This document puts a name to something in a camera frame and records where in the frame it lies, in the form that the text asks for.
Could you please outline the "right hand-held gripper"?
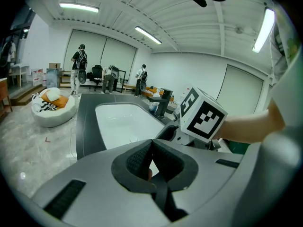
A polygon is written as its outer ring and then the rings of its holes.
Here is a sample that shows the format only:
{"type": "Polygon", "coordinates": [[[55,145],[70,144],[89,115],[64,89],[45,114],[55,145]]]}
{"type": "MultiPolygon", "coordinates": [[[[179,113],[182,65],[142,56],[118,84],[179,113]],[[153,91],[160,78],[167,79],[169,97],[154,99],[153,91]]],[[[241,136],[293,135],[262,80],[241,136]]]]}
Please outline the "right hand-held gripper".
{"type": "Polygon", "coordinates": [[[209,94],[197,87],[188,87],[182,93],[174,111],[177,125],[166,125],[155,139],[199,149],[217,150],[213,136],[224,122],[227,112],[209,94]]]}

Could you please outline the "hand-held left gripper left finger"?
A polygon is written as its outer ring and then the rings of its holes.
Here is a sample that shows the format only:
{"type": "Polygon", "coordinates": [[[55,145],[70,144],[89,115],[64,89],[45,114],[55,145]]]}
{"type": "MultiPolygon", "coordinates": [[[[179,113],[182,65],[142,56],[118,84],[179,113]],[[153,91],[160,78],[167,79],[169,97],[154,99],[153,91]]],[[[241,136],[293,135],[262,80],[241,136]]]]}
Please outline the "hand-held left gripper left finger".
{"type": "Polygon", "coordinates": [[[45,208],[72,180],[85,185],[63,215],[67,224],[170,224],[151,195],[133,193],[112,176],[114,159],[140,142],[83,157],[44,183],[32,200],[45,208]]]}

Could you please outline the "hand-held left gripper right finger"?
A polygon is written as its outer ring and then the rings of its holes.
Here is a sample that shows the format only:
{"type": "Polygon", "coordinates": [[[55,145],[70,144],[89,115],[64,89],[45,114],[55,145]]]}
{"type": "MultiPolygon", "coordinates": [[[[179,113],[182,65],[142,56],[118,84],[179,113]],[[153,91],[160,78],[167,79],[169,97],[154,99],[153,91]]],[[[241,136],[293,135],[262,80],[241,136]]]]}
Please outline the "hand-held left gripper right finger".
{"type": "Polygon", "coordinates": [[[166,212],[234,212],[243,192],[234,178],[243,155],[152,142],[160,179],[155,202],[166,212]]]}

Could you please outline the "person's right forearm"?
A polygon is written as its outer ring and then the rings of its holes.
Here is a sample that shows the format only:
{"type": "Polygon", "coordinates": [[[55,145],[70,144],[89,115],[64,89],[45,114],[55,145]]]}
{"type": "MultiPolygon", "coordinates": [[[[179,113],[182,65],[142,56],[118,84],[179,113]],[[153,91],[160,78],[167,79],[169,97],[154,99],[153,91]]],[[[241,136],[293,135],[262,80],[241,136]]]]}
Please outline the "person's right forearm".
{"type": "Polygon", "coordinates": [[[240,143],[262,142],[273,132],[281,131],[285,127],[282,115],[271,100],[267,109],[247,116],[228,116],[213,139],[227,139],[240,143]]]}

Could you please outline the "gray storage basket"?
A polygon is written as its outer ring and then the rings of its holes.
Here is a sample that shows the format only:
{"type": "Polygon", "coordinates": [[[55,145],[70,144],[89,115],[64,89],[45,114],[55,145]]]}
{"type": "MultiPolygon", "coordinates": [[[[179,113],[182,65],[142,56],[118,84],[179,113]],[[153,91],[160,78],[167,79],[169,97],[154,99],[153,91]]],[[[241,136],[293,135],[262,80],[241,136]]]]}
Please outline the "gray storage basket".
{"type": "Polygon", "coordinates": [[[178,104],[176,102],[170,101],[167,106],[166,113],[173,114],[173,112],[176,110],[177,106],[178,106],[178,104]]]}

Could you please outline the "black faucet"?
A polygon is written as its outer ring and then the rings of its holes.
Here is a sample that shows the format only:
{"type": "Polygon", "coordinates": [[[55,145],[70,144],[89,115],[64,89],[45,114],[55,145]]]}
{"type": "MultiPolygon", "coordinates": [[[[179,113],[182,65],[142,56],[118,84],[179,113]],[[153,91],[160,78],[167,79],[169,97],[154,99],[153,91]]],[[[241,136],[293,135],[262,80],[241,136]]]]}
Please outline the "black faucet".
{"type": "Polygon", "coordinates": [[[164,114],[166,112],[167,106],[170,102],[171,96],[172,96],[172,90],[169,89],[163,89],[163,95],[162,97],[160,96],[151,96],[151,97],[147,97],[147,99],[149,100],[149,102],[158,102],[158,108],[156,110],[156,112],[154,113],[154,115],[160,119],[164,118],[164,114]]]}

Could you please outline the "white sink basin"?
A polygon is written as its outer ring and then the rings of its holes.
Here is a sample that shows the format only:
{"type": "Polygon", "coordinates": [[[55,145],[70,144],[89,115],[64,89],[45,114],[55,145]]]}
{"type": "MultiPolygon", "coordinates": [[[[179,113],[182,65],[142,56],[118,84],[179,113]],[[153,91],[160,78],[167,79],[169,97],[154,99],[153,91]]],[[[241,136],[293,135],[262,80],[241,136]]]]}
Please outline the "white sink basin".
{"type": "Polygon", "coordinates": [[[164,128],[163,123],[134,104],[99,105],[95,112],[107,150],[154,139],[164,128]]]}

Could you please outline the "orange sofa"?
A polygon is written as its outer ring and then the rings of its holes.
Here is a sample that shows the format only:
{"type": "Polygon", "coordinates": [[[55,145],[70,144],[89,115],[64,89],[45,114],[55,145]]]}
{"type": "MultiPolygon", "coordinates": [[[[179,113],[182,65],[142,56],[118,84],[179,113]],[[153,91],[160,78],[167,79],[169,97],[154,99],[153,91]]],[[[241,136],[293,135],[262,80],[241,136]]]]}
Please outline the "orange sofa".
{"type": "Polygon", "coordinates": [[[144,91],[142,91],[142,95],[146,97],[151,97],[154,94],[159,94],[160,97],[162,97],[164,90],[163,89],[158,89],[157,87],[151,86],[151,87],[146,87],[144,91]]]}

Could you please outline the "person's gray trousers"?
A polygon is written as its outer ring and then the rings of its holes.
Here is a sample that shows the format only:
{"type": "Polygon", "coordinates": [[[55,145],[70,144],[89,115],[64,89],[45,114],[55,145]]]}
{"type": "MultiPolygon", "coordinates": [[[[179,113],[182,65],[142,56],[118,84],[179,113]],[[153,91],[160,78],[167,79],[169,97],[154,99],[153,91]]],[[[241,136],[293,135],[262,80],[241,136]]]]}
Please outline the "person's gray trousers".
{"type": "Polygon", "coordinates": [[[303,125],[266,136],[233,216],[234,227],[253,227],[271,212],[303,165],[303,125]]]}

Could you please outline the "white round pouf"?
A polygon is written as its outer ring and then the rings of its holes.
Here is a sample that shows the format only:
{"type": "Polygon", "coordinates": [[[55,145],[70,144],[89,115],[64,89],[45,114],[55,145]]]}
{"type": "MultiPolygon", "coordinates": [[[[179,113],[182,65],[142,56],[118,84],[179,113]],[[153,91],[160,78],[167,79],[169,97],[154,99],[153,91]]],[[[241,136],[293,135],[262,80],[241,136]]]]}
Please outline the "white round pouf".
{"type": "Polygon", "coordinates": [[[60,92],[62,96],[69,99],[64,108],[57,107],[57,110],[55,111],[43,111],[40,113],[36,113],[32,110],[33,118],[40,126],[47,128],[55,127],[69,121],[76,114],[77,106],[75,98],[66,91],[60,90],[60,92]]]}

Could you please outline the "white roller blind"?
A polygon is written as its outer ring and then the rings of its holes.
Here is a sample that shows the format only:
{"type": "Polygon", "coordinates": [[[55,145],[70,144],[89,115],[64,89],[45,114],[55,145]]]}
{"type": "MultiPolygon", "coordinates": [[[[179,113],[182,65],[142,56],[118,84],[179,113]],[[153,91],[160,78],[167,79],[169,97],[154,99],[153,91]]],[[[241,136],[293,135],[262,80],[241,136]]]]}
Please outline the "white roller blind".
{"type": "Polygon", "coordinates": [[[86,73],[92,72],[92,68],[101,62],[105,42],[106,38],[98,34],[73,30],[67,46],[63,70],[71,71],[73,66],[71,58],[79,50],[78,47],[84,44],[85,52],[88,54],[86,73]]]}
{"type": "Polygon", "coordinates": [[[236,67],[228,65],[217,101],[230,116],[254,113],[263,81],[236,67]]]}
{"type": "Polygon", "coordinates": [[[114,39],[107,38],[102,53],[101,66],[103,68],[113,65],[125,71],[125,79],[129,79],[136,48],[114,39]]]}

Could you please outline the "orange cushion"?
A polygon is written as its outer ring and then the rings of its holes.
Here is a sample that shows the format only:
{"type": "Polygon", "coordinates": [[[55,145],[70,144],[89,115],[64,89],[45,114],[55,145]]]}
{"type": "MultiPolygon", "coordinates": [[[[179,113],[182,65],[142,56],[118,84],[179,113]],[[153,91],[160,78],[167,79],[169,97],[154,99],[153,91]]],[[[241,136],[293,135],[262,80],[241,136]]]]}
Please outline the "orange cushion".
{"type": "Polygon", "coordinates": [[[66,106],[68,100],[69,99],[67,97],[59,95],[58,99],[56,99],[54,101],[49,100],[49,102],[52,103],[53,105],[59,107],[59,108],[64,108],[66,106]]]}

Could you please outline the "black office chair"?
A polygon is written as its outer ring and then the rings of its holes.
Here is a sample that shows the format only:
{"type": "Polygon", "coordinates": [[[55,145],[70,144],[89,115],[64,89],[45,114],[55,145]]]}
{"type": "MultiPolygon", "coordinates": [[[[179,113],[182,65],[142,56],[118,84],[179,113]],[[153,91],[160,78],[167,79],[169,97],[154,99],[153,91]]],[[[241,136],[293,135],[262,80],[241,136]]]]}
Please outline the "black office chair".
{"type": "Polygon", "coordinates": [[[95,65],[92,68],[92,77],[91,79],[93,80],[94,83],[96,83],[94,91],[96,91],[99,83],[102,82],[102,67],[101,65],[95,65]]]}

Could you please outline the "striped black white blanket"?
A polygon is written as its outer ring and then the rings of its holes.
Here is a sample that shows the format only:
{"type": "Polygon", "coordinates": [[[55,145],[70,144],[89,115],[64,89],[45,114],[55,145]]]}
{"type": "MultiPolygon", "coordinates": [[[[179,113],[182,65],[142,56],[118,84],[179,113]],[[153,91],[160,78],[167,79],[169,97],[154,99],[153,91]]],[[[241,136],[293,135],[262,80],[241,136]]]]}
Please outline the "striped black white blanket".
{"type": "Polygon", "coordinates": [[[57,106],[43,100],[39,96],[39,93],[32,94],[31,99],[32,99],[31,100],[32,110],[36,113],[40,113],[40,112],[43,112],[43,111],[55,111],[55,110],[57,110],[57,106]]]}

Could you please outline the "ceiling tube light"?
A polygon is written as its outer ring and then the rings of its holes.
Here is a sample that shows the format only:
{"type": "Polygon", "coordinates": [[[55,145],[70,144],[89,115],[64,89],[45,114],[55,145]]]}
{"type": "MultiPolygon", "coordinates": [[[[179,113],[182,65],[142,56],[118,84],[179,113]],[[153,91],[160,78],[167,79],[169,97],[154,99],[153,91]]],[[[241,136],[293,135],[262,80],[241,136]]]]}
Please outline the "ceiling tube light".
{"type": "Polygon", "coordinates": [[[255,53],[260,52],[267,38],[269,37],[274,24],[275,24],[275,12],[270,8],[266,8],[260,31],[252,48],[253,52],[255,53]]]}
{"type": "Polygon", "coordinates": [[[60,2],[59,5],[61,8],[79,9],[79,10],[85,10],[85,11],[90,11],[90,12],[94,12],[94,13],[99,12],[99,8],[97,8],[97,7],[92,7],[92,6],[82,5],[82,4],[77,4],[77,3],[60,2]]]}
{"type": "Polygon", "coordinates": [[[138,32],[140,32],[144,36],[148,37],[149,39],[151,39],[152,41],[154,41],[156,44],[162,44],[162,42],[158,38],[156,38],[155,36],[153,36],[152,34],[150,34],[149,32],[147,32],[143,28],[141,28],[139,26],[136,26],[135,30],[138,31],[138,32]]]}

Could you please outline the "white cushion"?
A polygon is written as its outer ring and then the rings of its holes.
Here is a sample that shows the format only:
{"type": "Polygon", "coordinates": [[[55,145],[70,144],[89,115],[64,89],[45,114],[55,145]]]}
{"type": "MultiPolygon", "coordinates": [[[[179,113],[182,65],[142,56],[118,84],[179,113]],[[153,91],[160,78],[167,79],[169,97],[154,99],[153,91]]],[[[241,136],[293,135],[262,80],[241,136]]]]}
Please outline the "white cushion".
{"type": "Polygon", "coordinates": [[[60,89],[58,88],[48,88],[41,96],[44,101],[46,102],[53,102],[60,98],[60,89]]]}

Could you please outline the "wooden step platform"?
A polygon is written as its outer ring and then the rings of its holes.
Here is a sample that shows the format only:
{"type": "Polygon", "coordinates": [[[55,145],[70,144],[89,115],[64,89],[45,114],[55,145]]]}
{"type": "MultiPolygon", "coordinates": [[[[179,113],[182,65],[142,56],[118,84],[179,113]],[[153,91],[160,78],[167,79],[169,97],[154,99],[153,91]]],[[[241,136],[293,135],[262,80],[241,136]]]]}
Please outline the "wooden step platform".
{"type": "Polygon", "coordinates": [[[10,97],[11,105],[12,106],[25,106],[31,102],[33,94],[41,93],[45,89],[46,89],[46,86],[43,86],[41,84],[38,86],[31,86],[28,89],[24,89],[23,91],[16,94],[15,96],[10,97]]]}

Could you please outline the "gray metal cabinet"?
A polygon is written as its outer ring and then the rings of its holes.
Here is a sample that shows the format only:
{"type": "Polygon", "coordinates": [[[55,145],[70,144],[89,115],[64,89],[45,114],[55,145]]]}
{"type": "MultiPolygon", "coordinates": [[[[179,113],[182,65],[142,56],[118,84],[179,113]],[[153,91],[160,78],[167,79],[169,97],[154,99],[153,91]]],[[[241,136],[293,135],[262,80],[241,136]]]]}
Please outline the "gray metal cabinet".
{"type": "Polygon", "coordinates": [[[61,69],[47,69],[46,70],[46,87],[47,88],[52,88],[60,87],[60,82],[61,82],[61,69]]]}

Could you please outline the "person's white printed shirt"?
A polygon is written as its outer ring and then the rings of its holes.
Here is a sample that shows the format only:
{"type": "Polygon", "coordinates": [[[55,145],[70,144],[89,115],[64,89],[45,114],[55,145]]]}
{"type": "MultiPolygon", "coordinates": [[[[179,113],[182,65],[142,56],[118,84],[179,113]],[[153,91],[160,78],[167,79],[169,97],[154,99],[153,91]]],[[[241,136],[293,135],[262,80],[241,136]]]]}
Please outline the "person's white printed shirt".
{"type": "Polygon", "coordinates": [[[273,90],[268,108],[247,125],[261,124],[261,130],[248,139],[262,141],[285,126],[303,124],[303,45],[286,11],[273,1],[275,24],[270,33],[273,90]]]}

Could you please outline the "white carton red print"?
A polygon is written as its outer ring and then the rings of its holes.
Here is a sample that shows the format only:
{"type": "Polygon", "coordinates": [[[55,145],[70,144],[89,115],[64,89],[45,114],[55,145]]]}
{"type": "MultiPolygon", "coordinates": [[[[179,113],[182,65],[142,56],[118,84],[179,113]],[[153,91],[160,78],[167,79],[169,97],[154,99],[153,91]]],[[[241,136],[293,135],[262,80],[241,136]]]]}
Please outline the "white carton red print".
{"type": "Polygon", "coordinates": [[[46,85],[46,74],[43,73],[43,69],[31,70],[32,84],[33,86],[46,85]]]}

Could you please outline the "wooden side cabinet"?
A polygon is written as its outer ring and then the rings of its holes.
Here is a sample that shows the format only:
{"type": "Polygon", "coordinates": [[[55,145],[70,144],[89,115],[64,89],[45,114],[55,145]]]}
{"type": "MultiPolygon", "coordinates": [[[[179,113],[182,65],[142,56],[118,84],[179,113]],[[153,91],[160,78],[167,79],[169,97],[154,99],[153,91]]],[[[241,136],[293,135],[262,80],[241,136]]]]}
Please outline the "wooden side cabinet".
{"type": "Polygon", "coordinates": [[[7,78],[2,78],[0,79],[0,121],[7,115],[8,110],[13,111],[8,92],[7,78]]]}

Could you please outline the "white table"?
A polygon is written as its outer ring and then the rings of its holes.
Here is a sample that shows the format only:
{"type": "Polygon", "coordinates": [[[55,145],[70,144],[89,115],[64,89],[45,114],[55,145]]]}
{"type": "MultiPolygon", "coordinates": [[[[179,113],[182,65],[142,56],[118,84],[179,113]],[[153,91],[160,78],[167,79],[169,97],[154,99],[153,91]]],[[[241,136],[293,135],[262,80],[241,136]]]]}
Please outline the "white table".
{"type": "Polygon", "coordinates": [[[22,86],[22,81],[31,75],[30,66],[27,63],[18,63],[10,66],[10,77],[17,77],[17,84],[19,87],[22,86]]]}

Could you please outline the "black rectangular frame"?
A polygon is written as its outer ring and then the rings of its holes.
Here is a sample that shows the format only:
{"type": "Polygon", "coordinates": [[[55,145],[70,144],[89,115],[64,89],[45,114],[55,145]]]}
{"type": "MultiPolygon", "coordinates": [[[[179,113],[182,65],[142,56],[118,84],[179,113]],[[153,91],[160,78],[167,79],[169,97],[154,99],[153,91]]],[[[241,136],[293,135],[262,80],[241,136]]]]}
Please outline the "black rectangular frame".
{"type": "Polygon", "coordinates": [[[114,84],[113,84],[113,90],[115,92],[123,93],[123,89],[125,87],[125,77],[126,77],[126,71],[124,70],[116,70],[114,71],[114,84]]]}

